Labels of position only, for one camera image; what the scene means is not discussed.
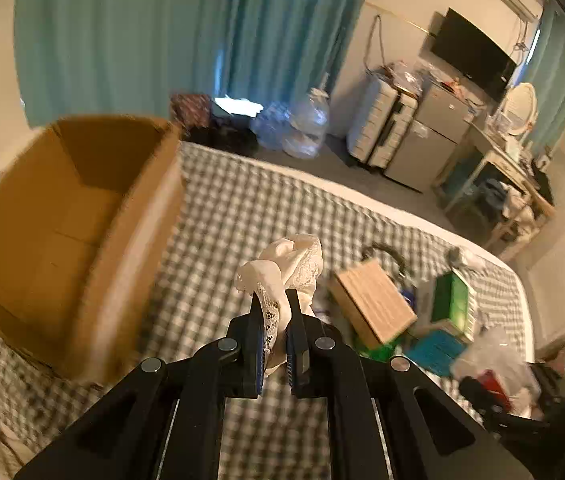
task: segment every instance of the metal screw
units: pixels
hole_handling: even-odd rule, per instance
[[[391,360],[391,367],[397,372],[406,372],[411,367],[411,363],[409,359],[398,356]]]
[[[161,366],[162,366],[162,362],[160,361],[160,359],[158,359],[157,357],[150,357],[142,362],[140,368],[142,368],[143,372],[147,372],[151,374],[153,372],[160,370]]]
[[[223,352],[230,352],[238,348],[238,341],[230,337],[224,337],[218,341],[218,348],[220,348]]]
[[[335,346],[335,341],[330,337],[319,337],[315,340],[315,345],[321,350],[331,350]]]

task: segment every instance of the clear plastic bag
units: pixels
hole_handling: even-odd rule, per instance
[[[458,381],[467,376],[481,380],[490,370],[511,404],[516,404],[524,388],[531,394],[531,400],[539,397],[540,387],[536,378],[511,345],[502,326],[495,326],[477,336],[451,365],[451,374]]]
[[[393,77],[395,86],[416,96],[422,94],[422,77],[413,70],[409,70],[404,61],[394,61],[389,64],[389,72]]]
[[[420,78],[423,87],[428,88],[430,83],[448,79],[447,76],[431,63],[424,61],[417,62],[413,67],[413,74]]]

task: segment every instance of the clothes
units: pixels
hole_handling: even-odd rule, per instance
[[[502,215],[507,219],[516,219],[518,238],[530,238],[537,230],[531,206],[516,188],[502,182],[501,186],[507,192],[507,198],[502,207]]]
[[[255,292],[262,306],[265,377],[287,361],[284,332],[291,320],[291,306],[285,290],[295,288],[302,313],[315,317],[311,301],[315,279],[322,270],[322,247],[313,235],[281,238],[268,245],[257,260],[238,269],[236,288],[248,294]]]
[[[173,94],[170,119],[180,121],[185,130],[208,128],[211,119],[211,98],[206,94]]]
[[[502,182],[490,178],[480,185],[480,190],[485,198],[485,202],[499,215],[504,207],[505,200],[507,200],[507,192]]]

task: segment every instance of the checkered bedsheet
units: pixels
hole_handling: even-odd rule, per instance
[[[236,269],[271,241],[294,233],[320,238],[325,269],[318,292],[333,271],[360,260],[373,241],[401,251],[416,278],[448,270],[450,245],[402,226],[331,193],[261,168],[249,160],[183,143],[186,203],[163,253],[150,315],[140,341],[143,356],[167,362],[191,356],[224,336],[229,321],[248,312],[250,298],[233,286]],[[395,272],[387,254],[383,267]],[[488,323],[505,327],[524,352],[522,306],[514,275],[491,263],[467,273]],[[324,292],[314,310],[329,321]],[[459,398],[457,383],[439,380]],[[49,376],[0,339],[0,420],[35,452],[86,411],[104,392]],[[328,478],[329,439],[322,399],[291,396],[284,367],[267,378],[257,400],[227,401],[219,478]]]

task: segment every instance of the teal curtain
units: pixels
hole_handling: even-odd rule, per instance
[[[536,89],[538,115],[527,136],[534,155],[552,147],[565,130],[565,15],[556,4],[548,4],[539,25],[536,49],[522,80]]]
[[[31,126],[77,113],[168,116],[173,92],[263,105],[333,85],[363,0],[16,0]]]

